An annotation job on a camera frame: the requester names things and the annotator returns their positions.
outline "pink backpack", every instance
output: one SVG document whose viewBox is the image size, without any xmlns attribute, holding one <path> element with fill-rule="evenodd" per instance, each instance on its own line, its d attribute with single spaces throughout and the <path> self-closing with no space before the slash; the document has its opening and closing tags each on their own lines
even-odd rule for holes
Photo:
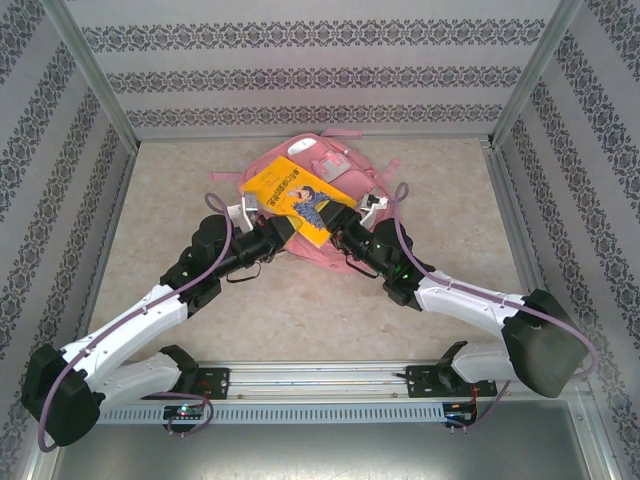
<svg viewBox="0 0 640 480">
<path fill-rule="evenodd" d="M 364 155 L 348 148 L 335 138 L 329 138 L 334 136 L 360 137 L 361 135 L 361 132 L 341 129 L 327 129 L 320 136 L 305 133 L 293 137 L 265 153 L 252 162 L 243 173 L 213 172 L 210 177 L 211 180 L 215 181 L 237 181 L 238 191 L 242 195 L 242 185 L 282 155 L 349 195 L 356 202 L 359 202 L 367 193 L 375 189 L 378 190 L 378 196 L 386 196 L 391 200 L 386 183 L 400 164 L 400 161 L 393 159 L 385 170 L 378 174 Z M 311 139 L 315 143 L 299 153 L 290 154 L 289 148 L 303 139 Z M 379 210 L 374 226 L 378 222 L 390 218 L 392 214 L 391 206 L 384 210 Z M 286 250 L 334 272 L 353 273 L 354 271 L 352 267 L 346 264 L 344 254 L 336 250 L 331 242 L 327 242 L 321 248 L 317 248 L 302 235 L 296 235 L 289 241 Z M 354 263 L 359 268 L 366 269 L 366 266 L 361 262 L 351 261 L 351 263 Z"/>
</svg>

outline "cartoon illustration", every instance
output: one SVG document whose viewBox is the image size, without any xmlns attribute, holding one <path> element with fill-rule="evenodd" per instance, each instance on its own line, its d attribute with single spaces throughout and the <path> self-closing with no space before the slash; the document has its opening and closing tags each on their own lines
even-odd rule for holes
<svg viewBox="0 0 640 480">
<path fill-rule="evenodd" d="M 320 214 L 316 210 L 316 206 L 320 202 L 331 200 L 331 197 L 329 195 L 324 192 L 315 192 L 313 188 L 308 186 L 297 186 L 289 192 L 289 195 L 300 200 L 299 202 L 295 202 L 293 204 L 293 209 L 298 215 L 300 215 L 318 230 L 323 230 L 325 228 L 324 222 L 322 221 L 322 218 L 320 218 Z"/>
</svg>

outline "book cover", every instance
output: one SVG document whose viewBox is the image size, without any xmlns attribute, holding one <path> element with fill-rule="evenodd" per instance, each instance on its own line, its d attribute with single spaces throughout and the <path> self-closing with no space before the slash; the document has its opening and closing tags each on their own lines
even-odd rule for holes
<svg viewBox="0 0 640 480">
<path fill-rule="evenodd" d="M 242 190 L 255 193 L 266 210 L 288 216 L 298 233 L 316 247 L 324 245 L 330 236 L 318 210 L 329 200 L 350 207 L 356 204 L 351 197 L 283 156 L 246 182 Z"/>
</svg>

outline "enclosure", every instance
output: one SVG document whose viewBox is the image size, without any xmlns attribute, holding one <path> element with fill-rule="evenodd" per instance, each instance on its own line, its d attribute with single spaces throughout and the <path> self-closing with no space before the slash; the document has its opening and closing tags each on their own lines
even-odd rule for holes
<svg viewBox="0 0 640 480">
<path fill-rule="evenodd" d="M 639 3 L 2 0 L 0 478 L 640 478 Z M 204 194 L 238 201 L 211 172 L 326 128 L 361 131 L 341 141 L 378 170 L 401 160 L 390 185 L 409 183 L 418 258 L 548 290 L 598 370 L 553 401 L 512 386 L 467 436 L 419 425 L 389 372 L 490 336 L 283 254 L 131 358 L 178 344 L 231 368 L 219 425 L 176 443 L 155 417 L 105 415 L 39 453 L 20 403 L 31 354 L 158 283 L 210 214 Z M 325 407 L 396 411 L 293 420 Z M 237 413 L 262 411 L 294 417 Z"/>
</svg>

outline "beige floor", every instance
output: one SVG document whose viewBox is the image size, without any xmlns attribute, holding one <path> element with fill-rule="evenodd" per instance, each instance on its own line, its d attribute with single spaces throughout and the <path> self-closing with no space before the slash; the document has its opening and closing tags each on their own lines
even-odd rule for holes
<svg viewBox="0 0 640 480">
<path fill-rule="evenodd" d="M 211 170 L 241 171 L 277 140 L 145 143 L 140 149 L 91 329 L 158 283 L 209 215 L 216 191 L 237 203 L 235 187 Z M 418 258 L 488 288 L 520 290 L 477 140 L 352 140 L 382 167 L 401 158 L 393 185 L 409 182 L 402 204 Z M 393 360 L 438 358 L 457 340 L 491 337 L 444 315 L 401 308 L 380 281 L 340 275 L 283 254 L 261 276 L 223 293 L 198 315 L 140 350 L 145 358 L 176 343 L 197 360 Z"/>
</svg>

